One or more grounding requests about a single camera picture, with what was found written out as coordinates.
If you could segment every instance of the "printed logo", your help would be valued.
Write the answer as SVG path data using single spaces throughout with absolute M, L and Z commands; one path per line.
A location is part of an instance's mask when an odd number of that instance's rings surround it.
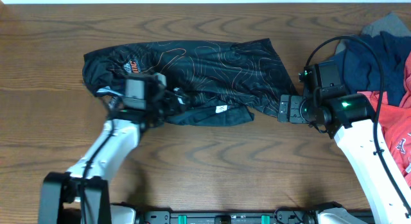
M 399 150 L 402 154 L 405 154 L 404 144 L 405 144 L 405 138 L 402 138 L 402 140 L 400 140 L 399 143 L 397 144 L 397 150 Z
M 228 105 L 216 106 L 216 113 L 225 112 L 227 111 L 227 109 L 230 109 L 230 106 Z
M 137 60 L 130 60 L 123 65 L 123 69 L 128 73 L 140 73 L 139 63 Z

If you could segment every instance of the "wood grain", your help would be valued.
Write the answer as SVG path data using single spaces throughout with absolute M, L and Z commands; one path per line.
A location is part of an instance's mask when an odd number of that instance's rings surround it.
M 82 85 L 83 54 L 155 40 L 271 38 L 296 87 L 322 41 L 358 33 L 409 4 L 7 5 L 0 14 L 0 223 L 36 223 L 50 171 L 65 171 L 101 131 L 105 111 Z M 335 45 L 314 59 L 331 55 Z M 110 186 L 113 202 L 186 210 L 369 205 L 343 153 L 305 125 L 165 125 L 147 132 Z

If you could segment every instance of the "black cable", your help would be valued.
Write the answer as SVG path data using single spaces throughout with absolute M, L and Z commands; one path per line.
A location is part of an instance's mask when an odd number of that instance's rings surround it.
M 310 123 L 308 123 L 309 125 L 309 127 L 310 128 L 315 128 L 316 129 L 316 131 L 318 131 L 320 134 L 326 134 L 327 133 L 327 130 L 321 130 L 319 127 L 318 127 L 318 125 L 316 124 L 316 123 L 314 123 L 314 122 L 310 122 Z
M 385 159 L 383 158 L 383 150 L 380 147 L 380 144 L 378 144 L 378 118 L 380 117 L 380 111 L 381 111 L 381 104 L 383 101 L 383 92 L 384 92 L 384 71 L 383 71 L 383 67 L 381 64 L 380 59 L 377 57 L 377 54 L 374 52 L 374 50 L 372 49 L 372 47 L 370 47 L 370 45 L 368 45 L 366 42 L 360 40 L 359 38 L 356 37 L 352 37 L 352 36 L 347 36 L 347 35 L 342 35 L 339 37 L 334 37 L 332 39 L 329 39 L 325 42 L 323 42 L 321 45 L 319 45 L 314 51 L 313 53 L 311 53 L 310 57 L 308 57 L 308 60 L 306 62 L 306 66 L 308 66 L 310 64 L 311 59 L 313 58 L 314 54 L 323 46 L 325 46 L 326 44 L 334 41 L 334 40 L 352 40 L 355 41 L 361 45 L 363 45 L 366 49 L 368 49 L 371 54 L 373 55 L 373 57 L 375 58 L 375 61 L 377 62 L 377 66 L 378 69 L 380 70 L 380 96 L 378 97 L 378 103 L 377 103 L 377 109 L 376 109 L 376 113 L 375 113 L 375 117 L 374 117 L 374 124 L 373 124 L 373 128 L 372 128 L 372 135 L 374 137 L 374 145 L 375 145 L 375 153 L 377 154 L 378 157 L 380 158 L 381 164 L 383 165 L 383 168 L 388 176 L 388 178 L 391 181 L 392 186 L 394 186 L 394 189 L 396 190 L 399 198 L 401 199 L 401 201 L 403 202 L 403 205 L 405 206 L 405 208 L 407 209 L 408 214 L 407 217 L 409 217 L 411 215 L 411 207 L 408 204 L 407 200 L 405 199 L 403 193 L 401 192 L 401 190 L 399 189 L 396 181 L 394 180 L 394 177 L 392 176 L 387 163 L 385 162 Z
M 280 224 L 284 224 L 282 221 L 278 220 L 278 217 L 277 217 L 277 212 L 278 212 L 279 210 L 281 210 L 281 209 L 288 209 L 289 211 L 293 212 L 294 215 L 295 215 L 295 217 L 297 218 L 297 220 L 298 220 L 299 222 L 303 223 L 302 219 L 300 219 L 300 217 L 298 217 L 297 213 L 296 213 L 293 209 L 291 209 L 291 208 L 289 208 L 289 207 L 280 207 L 280 208 L 278 208 L 278 209 L 276 209 L 276 210 L 274 211 L 274 218 L 275 218 L 275 219 L 277 220 L 277 222 L 279 222 Z
M 110 109 L 109 105 L 104 101 L 103 98 L 98 98 L 100 101 L 103 103 L 105 109 L 109 113 L 108 119 L 111 120 L 111 130 L 108 136 L 104 139 L 104 141 L 98 146 L 97 150 L 94 151 L 94 153 L 91 155 L 90 159 L 86 162 L 85 168 L 83 171 L 83 177 L 80 182 L 80 209 L 82 211 L 82 219 L 83 219 L 83 224 L 87 224 L 87 217 L 85 214 L 85 200 L 87 197 L 85 196 L 85 179 L 87 178 L 87 174 L 91 168 L 93 160 L 97 157 L 98 152 L 104 147 L 104 145 L 109 141 L 110 137 L 113 136 L 114 134 L 114 119 L 113 119 L 113 110 Z

